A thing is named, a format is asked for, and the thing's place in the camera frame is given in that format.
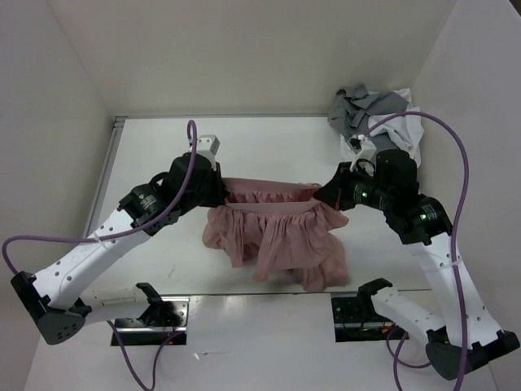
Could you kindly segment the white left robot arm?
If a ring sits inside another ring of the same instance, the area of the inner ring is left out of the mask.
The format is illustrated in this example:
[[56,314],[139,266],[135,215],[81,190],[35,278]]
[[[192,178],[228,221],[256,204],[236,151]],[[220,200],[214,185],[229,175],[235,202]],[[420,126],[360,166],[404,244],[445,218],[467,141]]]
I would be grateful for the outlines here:
[[85,325],[137,319],[143,325],[174,318],[173,305],[149,283],[130,289],[91,291],[89,286],[126,253],[197,207],[224,203],[221,167],[212,152],[176,158],[169,171],[134,187],[88,238],[36,274],[11,279],[18,298],[48,345],[75,336]]

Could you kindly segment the pink pleated skirt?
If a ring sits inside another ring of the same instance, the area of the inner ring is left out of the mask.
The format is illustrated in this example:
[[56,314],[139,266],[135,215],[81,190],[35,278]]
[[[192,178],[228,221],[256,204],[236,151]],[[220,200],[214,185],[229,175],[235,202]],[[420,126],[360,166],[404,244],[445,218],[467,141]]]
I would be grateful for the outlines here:
[[332,232],[348,218],[314,199],[317,184],[245,178],[224,184],[224,205],[208,210],[206,247],[224,251],[235,268],[253,262],[259,282],[287,272],[307,292],[347,283],[344,246]]

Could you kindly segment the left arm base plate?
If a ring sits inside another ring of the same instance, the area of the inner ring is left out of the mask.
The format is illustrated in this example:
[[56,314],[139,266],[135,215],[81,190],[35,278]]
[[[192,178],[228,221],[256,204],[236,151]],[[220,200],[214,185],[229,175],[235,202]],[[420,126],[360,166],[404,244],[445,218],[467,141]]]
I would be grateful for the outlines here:
[[163,296],[166,310],[159,318],[116,319],[113,324],[125,346],[160,346],[169,337],[167,345],[185,345],[190,308],[189,297]]

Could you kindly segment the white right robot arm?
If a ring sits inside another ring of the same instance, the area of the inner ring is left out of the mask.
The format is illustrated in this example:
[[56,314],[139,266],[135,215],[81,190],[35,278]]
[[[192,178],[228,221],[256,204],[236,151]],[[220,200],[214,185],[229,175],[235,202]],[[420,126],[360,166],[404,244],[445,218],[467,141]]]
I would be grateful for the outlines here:
[[358,205],[379,210],[417,260],[440,305],[436,316],[402,297],[386,279],[358,289],[357,311],[382,316],[424,345],[429,363],[446,380],[475,371],[519,348],[518,337],[488,312],[463,263],[455,231],[441,203],[419,191],[417,166],[406,152],[380,152],[370,162],[341,162],[317,200],[339,211]]

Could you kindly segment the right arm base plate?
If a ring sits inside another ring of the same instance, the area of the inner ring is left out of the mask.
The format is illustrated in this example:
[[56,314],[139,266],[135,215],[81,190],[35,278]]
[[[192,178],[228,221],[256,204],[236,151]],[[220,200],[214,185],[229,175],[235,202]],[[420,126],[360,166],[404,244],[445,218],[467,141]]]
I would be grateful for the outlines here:
[[365,310],[356,295],[332,295],[331,309],[336,343],[385,340],[389,332],[399,340],[404,334],[390,319]]

